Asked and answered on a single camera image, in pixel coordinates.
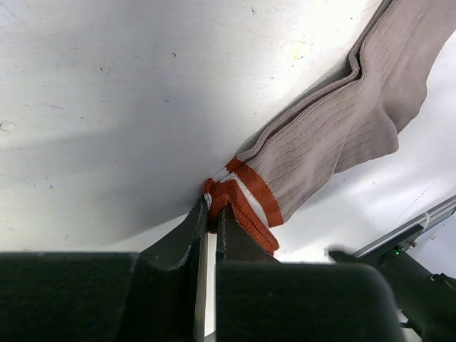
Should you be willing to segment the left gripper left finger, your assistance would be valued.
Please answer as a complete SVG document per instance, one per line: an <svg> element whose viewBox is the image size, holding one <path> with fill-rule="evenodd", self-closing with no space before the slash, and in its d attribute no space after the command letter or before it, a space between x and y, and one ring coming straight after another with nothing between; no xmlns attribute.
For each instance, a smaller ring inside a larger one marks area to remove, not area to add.
<svg viewBox="0 0 456 342"><path fill-rule="evenodd" d="M203 341L207 205L141 252L4 252L3 341Z"/></svg>

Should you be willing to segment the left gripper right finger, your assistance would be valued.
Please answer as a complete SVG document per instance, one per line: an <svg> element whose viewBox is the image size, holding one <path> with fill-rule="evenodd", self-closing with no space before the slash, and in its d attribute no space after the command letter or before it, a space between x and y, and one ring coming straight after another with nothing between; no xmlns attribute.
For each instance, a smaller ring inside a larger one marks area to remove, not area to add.
<svg viewBox="0 0 456 342"><path fill-rule="evenodd" d="M240 226L218 218L218 341L403 341L395 301L373 267L276 260Z"/></svg>

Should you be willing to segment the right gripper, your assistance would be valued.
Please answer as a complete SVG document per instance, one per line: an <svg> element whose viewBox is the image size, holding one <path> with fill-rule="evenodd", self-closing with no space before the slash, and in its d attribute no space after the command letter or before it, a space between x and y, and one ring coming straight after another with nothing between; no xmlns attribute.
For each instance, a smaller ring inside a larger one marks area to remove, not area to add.
<svg viewBox="0 0 456 342"><path fill-rule="evenodd" d="M393 290L406 326L423 341L455 340L455 279L431 274L405 252L390 250L373 258L357 258L343 250L328 255L336 262L364 263L376 268Z"/></svg>

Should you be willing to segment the taupe sock red striped cuff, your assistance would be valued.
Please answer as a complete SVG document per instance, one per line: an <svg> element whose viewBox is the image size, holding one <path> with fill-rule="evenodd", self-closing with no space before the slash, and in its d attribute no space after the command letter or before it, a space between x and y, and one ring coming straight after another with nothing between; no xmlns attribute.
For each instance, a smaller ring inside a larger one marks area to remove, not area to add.
<svg viewBox="0 0 456 342"><path fill-rule="evenodd" d="M271 121L203 189L208 221L231 206L268 253L271 233L331 177L398 149L427 79L455 31L453 1L384 1L348 54L348 73Z"/></svg>

